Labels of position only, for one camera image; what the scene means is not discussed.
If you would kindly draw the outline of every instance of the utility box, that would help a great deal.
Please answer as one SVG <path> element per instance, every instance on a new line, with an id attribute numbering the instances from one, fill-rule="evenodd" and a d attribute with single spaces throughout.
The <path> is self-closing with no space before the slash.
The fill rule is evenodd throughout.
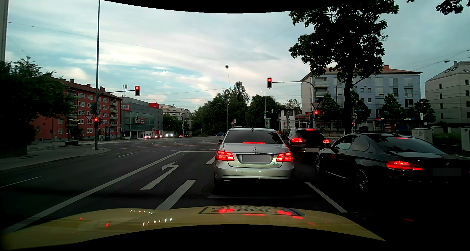
<path id="1" fill-rule="evenodd" d="M 432 143 L 432 129 L 426 129 L 426 128 L 411 129 L 411 136 Z"/>
<path id="2" fill-rule="evenodd" d="M 460 128 L 460 137 L 462 139 L 462 150 L 470 151 L 470 127 Z"/>
<path id="3" fill-rule="evenodd" d="M 448 133 L 452 133 L 452 134 L 456 134 L 456 135 L 458 135 L 458 136 L 461 135 L 460 127 L 448 127 L 448 128 L 447 128 L 447 132 L 448 132 Z"/>
<path id="4" fill-rule="evenodd" d="M 444 128 L 442 126 L 433 126 L 431 129 L 432 133 L 444 133 Z"/>

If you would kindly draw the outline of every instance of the black suv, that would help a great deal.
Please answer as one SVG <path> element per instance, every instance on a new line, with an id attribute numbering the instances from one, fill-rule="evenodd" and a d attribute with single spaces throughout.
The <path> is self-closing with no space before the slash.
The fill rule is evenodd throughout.
<path id="1" fill-rule="evenodd" d="M 321 131 L 312 128 L 290 128 L 281 137 L 292 152 L 317 153 L 329 143 Z"/>

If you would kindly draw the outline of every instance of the white apartment building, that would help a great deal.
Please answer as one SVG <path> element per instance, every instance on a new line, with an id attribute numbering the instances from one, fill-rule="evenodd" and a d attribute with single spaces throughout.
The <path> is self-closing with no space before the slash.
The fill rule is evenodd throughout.
<path id="1" fill-rule="evenodd" d="M 311 77 L 311 73 L 309 73 L 301 79 L 301 81 L 309 81 L 316 89 L 316 92 L 314 92 L 310 84 L 302 83 L 302 114 L 313 111 L 311 103 L 322 102 L 326 94 L 330 94 L 341 108 L 344 107 L 344 84 L 338 84 L 336 77 L 337 72 L 330 72 L 329 68 L 325 68 L 325 70 L 325 75 L 320 77 Z M 384 98 L 388 93 L 393 94 L 405 109 L 412 107 L 414 103 L 421 98 L 420 73 L 421 72 L 399 70 L 390 68 L 390 66 L 383 66 L 380 75 L 373 75 L 356 84 L 353 90 L 359 94 L 359 98 L 363 100 L 369 110 L 371 110 L 367 122 L 363 122 L 360 126 L 368 126 L 369 129 L 374 129 L 375 118 L 381 117 L 380 110 L 384 105 Z M 325 126 L 326 125 L 318 125 L 317 127 L 326 128 Z"/>
<path id="2" fill-rule="evenodd" d="M 452 126 L 470 125 L 470 61 L 458 62 L 427 80 L 426 99 L 435 111 L 436 122 Z"/>

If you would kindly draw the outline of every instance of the street sign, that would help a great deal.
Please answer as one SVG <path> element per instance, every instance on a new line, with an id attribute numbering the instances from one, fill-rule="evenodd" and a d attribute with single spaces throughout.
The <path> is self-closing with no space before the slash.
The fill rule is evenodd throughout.
<path id="1" fill-rule="evenodd" d="M 91 122 L 91 119 L 93 119 L 93 114 L 85 115 L 85 118 L 88 120 L 88 122 Z"/>
<path id="2" fill-rule="evenodd" d="M 320 105 L 319 102 L 312 102 L 312 106 L 314 106 L 314 109 L 318 109 L 318 106 Z"/>

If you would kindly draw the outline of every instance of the asphalt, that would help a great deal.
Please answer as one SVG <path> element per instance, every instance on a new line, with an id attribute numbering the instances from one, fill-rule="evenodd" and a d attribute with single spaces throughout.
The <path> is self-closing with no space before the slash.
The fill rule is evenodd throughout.
<path id="1" fill-rule="evenodd" d="M 0 173 L 0 229 L 6 233 L 52 219 L 114 208 L 256 205 L 332 213 L 373 212 L 410 219 L 433 219 L 443 211 L 465 212 L 467 193 L 459 188 L 384 188 L 373 198 L 357 199 L 340 180 L 317 176 L 312 158 L 307 156 L 296 158 L 295 182 L 291 186 L 260 183 L 255 188 L 233 185 L 217 191 L 210 161 L 219 139 L 100 142 L 99 148 L 108 151 Z M 142 189 L 167 172 L 154 187 Z M 167 199 L 183 184 L 188 189 L 176 202 L 169 202 Z"/>

